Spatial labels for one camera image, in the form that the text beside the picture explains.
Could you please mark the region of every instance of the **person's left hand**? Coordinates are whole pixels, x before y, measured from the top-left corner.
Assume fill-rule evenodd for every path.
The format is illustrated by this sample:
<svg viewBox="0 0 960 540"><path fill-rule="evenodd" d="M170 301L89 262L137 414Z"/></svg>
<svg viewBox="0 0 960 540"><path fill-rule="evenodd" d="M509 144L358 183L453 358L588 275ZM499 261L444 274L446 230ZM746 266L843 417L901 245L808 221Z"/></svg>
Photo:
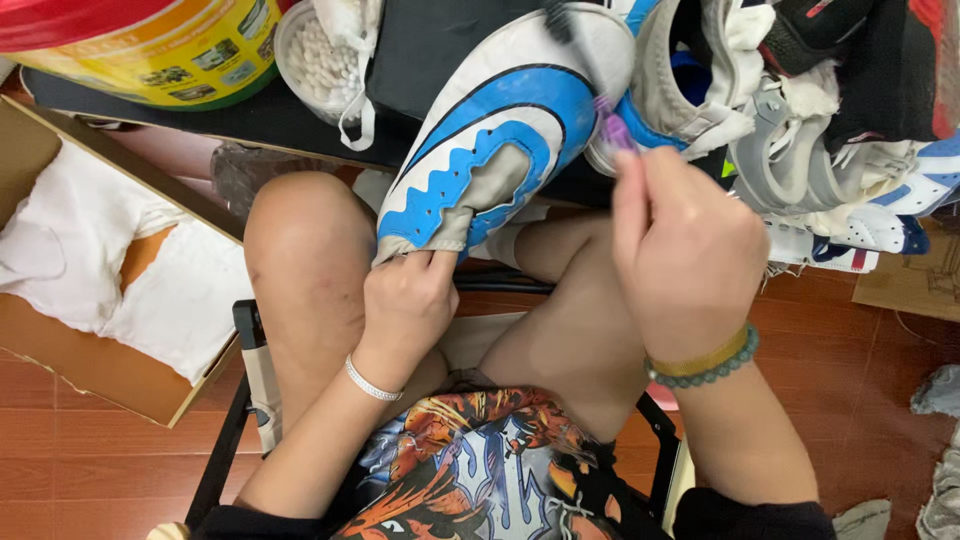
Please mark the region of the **person's left hand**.
<svg viewBox="0 0 960 540"><path fill-rule="evenodd" d="M353 354L371 384L396 392L437 344L460 304L456 252L418 251L371 270L364 282L367 324Z"/></svg>

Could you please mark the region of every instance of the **toothbrush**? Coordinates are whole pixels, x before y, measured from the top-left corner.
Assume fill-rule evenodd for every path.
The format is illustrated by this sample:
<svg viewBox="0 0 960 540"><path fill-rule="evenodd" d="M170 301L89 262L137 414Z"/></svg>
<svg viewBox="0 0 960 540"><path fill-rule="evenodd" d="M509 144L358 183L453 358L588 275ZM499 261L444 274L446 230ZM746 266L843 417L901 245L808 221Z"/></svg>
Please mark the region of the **toothbrush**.
<svg viewBox="0 0 960 540"><path fill-rule="evenodd" d="M630 136L626 122L613 111L613 105L604 91L603 82L597 77L593 63L587 57L579 39L574 36L573 19L567 10L565 0L544 0L543 10L546 12L546 20L543 24L547 32L558 43L569 46L577 62L583 67L587 79L596 89L597 97L593 98L593 109L600 123L601 138L614 149L636 152L636 145Z"/></svg>

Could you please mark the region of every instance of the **hand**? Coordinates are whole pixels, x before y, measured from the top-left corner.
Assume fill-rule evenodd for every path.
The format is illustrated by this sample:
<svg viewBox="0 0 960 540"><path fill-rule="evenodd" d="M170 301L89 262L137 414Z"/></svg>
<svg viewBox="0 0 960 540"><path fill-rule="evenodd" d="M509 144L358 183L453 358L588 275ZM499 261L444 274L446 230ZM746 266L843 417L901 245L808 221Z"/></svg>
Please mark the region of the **hand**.
<svg viewBox="0 0 960 540"><path fill-rule="evenodd" d="M744 324L770 241L763 221L672 148L616 156L613 259L647 354L681 362Z"/></svg>
<svg viewBox="0 0 960 540"><path fill-rule="evenodd" d="M371 384L396 392L437 344L460 304L456 252L418 251L371 270L364 282L367 323L353 354Z"/></svg>

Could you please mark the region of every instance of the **red lid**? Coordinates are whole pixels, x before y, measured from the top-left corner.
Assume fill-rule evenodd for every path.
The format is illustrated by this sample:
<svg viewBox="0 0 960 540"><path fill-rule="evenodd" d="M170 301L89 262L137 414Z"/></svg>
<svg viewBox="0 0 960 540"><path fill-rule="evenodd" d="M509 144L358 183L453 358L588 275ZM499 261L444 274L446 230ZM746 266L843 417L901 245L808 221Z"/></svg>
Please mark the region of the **red lid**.
<svg viewBox="0 0 960 540"><path fill-rule="evenodd" d="M137 23L177 0L0 0L0 53L58 47Z"/></svg>

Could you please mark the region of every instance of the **gray cloth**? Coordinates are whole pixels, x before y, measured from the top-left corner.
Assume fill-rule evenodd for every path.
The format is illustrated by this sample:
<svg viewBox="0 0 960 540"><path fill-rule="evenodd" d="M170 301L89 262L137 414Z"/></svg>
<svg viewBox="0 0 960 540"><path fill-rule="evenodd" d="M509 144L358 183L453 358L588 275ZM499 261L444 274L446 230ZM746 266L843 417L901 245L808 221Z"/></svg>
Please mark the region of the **gray cloth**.
<svg viewBox="0 0 960 540"><path fill-rule="evenodd" d="M837 540L883 540L890 525L890 501L866 501L833 518Z"/></svg>
<svg viewBox="0 0 960 540"><path fill-rule="evenodd" d="M960 365L941 366L910 399L914 414L943 412L960 418Z"/></svg>
<svg viewBox="0 0 960 540"><path fill-rule="evenodd" d="M933 495L917 516L917 534L921 540L960 538L960 429L933 471Z"/></svg>

